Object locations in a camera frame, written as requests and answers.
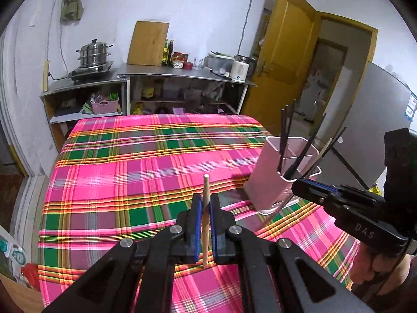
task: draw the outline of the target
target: countertop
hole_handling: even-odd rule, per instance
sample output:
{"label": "countertop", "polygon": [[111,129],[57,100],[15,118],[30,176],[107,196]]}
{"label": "countertop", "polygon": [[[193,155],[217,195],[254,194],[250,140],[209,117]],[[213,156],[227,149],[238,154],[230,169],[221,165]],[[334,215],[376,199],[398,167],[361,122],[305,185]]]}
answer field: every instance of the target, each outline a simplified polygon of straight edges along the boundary
{"label": "countertop", "polygon": [[70,79],[69,77],[66,79],[54,81],[53,83],[51,83],[50,86],[48,86],[48,91],[42,93],[40,97],[43,98],[51,94],[71,91],[73,89],[108,85],[113,83],[123,83],[125,81],[125,78],[118,78],[118,70],[117,68],[113,68],[110,69],[109,72],[100,75],[100,77],[97,79],[86,80],[80,83],[74,83],[74,81],[72,81],[72,79]]}
{"label": "countertop", "polygon": [[170,66],[142,66],[135,64],[122,64],[117,70],[117,74],[120,77],[135,76],[135,75],[152,75],[161,77],[189,77],[193,79],[211,80],[238,83],[242,85],[249,85],[256,87],[253,82],[246,80],[245,82],[229,81],[216,74],[210,72],[209,68],[203,68],[201,70],[186,70],[172,68]]}

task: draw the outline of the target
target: refrigerator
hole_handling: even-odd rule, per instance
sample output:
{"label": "refrigerator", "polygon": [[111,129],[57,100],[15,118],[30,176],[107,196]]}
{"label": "refrigerator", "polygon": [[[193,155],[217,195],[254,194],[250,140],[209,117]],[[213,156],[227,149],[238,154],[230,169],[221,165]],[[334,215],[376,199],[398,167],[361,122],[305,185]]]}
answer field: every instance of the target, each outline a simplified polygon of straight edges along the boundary
{"label": "refrigerator", "polygon": [[385,169],[384,134],[410,127],[414,101],[415,95],[406,85],[369,62],[341,126],[347,128],[320,163],[322,173],[316,180],[328,185],[371,188]]}

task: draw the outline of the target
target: human hand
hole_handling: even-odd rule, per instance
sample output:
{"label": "human hand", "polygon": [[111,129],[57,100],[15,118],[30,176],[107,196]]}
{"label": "human hand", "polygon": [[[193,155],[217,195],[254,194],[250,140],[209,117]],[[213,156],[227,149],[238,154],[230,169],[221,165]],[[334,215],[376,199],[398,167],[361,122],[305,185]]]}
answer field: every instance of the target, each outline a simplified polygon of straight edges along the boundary
{"label": "human hand", "polygon": [[[370,248],[361,242],[349,272],[350,278],[355,284],[360,285],[364,281],[371,281],[378,272],[390,272],[399,257],[391,258],[378,254],[375,258],[372,258],[373,255]],[[410,263],[411,257],[407,254],[380,289],[378,295],[387,294],[400,286],[408,276]]]}

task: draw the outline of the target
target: door frame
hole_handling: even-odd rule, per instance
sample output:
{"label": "door frame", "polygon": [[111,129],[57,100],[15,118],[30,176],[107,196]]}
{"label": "door frame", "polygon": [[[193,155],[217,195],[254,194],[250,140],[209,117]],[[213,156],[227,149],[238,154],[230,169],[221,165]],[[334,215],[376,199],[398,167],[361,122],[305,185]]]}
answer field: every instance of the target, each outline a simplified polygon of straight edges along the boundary
{"label": "door frame", "polygon": [[[313,62],[314,60],[314,55],[316,54],[317,51],[317,45],[322,43],[323,45],[329,46],[331,48],[340,50],[343,52],[343,56],[341,59],[341,66],[340,66],[340,70],[337,72],[336,76],[333,79],[332,85],[330,86],[330,90],[329,90],[329,94],[326,97],[326,105],[329,103],[330,98],[332,97],[334,88],[336,87],[337,84],[337,80],[339,80],[339,76],[340,76],[340,72],[343,68],[343,65],[345,64],[345,60],[346,60],[346,55],[347,55],[347,51],[348,48],[345,46],[340,45],[339,43],[335,43],[333,41],[327,40],[327,39],[322,39],[322,38],[318,38],[317,42],[316,42],[316,47],[314,48],[314,53],[313,53],[313,59],[311,60],[311,62]],[[323,107],[319,112],[317,112],[317,114],[314,116],[314,122],[312,123],[312,125],[310,126],[310,135],[312,135],[314,128],[317,126],[318,124],[318,120],[322,118],[324,111],[326,110],[326,107]]]}
{"label": "door frame", "polygon": [[378,30],[376,28],[371,27],[369,25],[366,25],[366,24],[364,24],[362,22],[359,22],[359,21],[356,21],[356,20],[352,20],[352,19],[349,19],[349,18],[344,17],[344,16],[330,14],[330,13],[325,13],[323,11],[319,11],[318,14],[320,15],[320,18],[322,20],[328,20],[328,21],[332,21],[332,22],[337,22],[337,23],[340,23],[340,24],[345,25],[345,26],[350,26],[350,27],[353,27],[353,28],[356,28],[356,29],[365,31],[365,32],[367,32],[367,33],[369,33],[371,35],[371,42],[370,42],[370,46],[369,46],[369,50],[368,50],[368,56],[366,57],[366,62],[365,62],[365,66],[364,66],[364,69],[363,69],[361,78],[358,81],[358,85],[357,85],[356,90],[355,90],[355,93],[353,95],[352,102],[350,103],[349,108],[347,109],[347,111],[346,111],[346,113],[345,113],[342,121],[340,122],[339,127],[337,128],[336,132],[334,133],[334,134],[337,134],[339,132],[339,130],[340,130],[343,122],[345,121],[347,115],[349,114],[349,111],[352,108],[353,102],[355,102],[356,95],[358,94],[360,85],[361,85],[362,80],[363,80],[363,78],[365,76],[365,72],[366,72],[366,69],[368,67],[368,63],[369,62],[372,62],[372,59],[374,58],[375,47],[377,45]]}

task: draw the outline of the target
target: pink plastic item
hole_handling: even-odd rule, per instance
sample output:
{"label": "pink plastic item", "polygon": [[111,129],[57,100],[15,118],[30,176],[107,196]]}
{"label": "pink plastic item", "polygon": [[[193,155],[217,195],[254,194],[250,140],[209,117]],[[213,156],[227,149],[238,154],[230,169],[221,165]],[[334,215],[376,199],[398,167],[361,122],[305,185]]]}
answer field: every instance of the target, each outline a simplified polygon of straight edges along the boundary
{"label": "pink plastic item", "polygon": [[[261,154],[256,162],[255,168],[247,182],[243,185],[246,194],[249,196],[255,209],[264,215],[273,213],[279,205],[290,195],[292,183],[296,180],[287,180],[282,174],[291,166],[297,156],[301,153],[307,140],[304,138],[288,138],[288,143],[283,159],[282,173],[277,171],[279,164],[279,142],[281,138],[277,136],[267,136],[266,142],[262,147]],[[312,157],[318,155],[318,150],[310,146],[307,154],[301,161],[298,171],[301,173]],[[322,170],[319,167],[310,176],[314,179]],[[291,206],[297,201],[288,203]]]}
{"label": "pink plastic item", "polygon": [[118,104],[119,99],[115,101],[103,100],[100,103],[95,103],[94,101],[92,101],[91,107],[93,108],[94,114],[116,113]]}

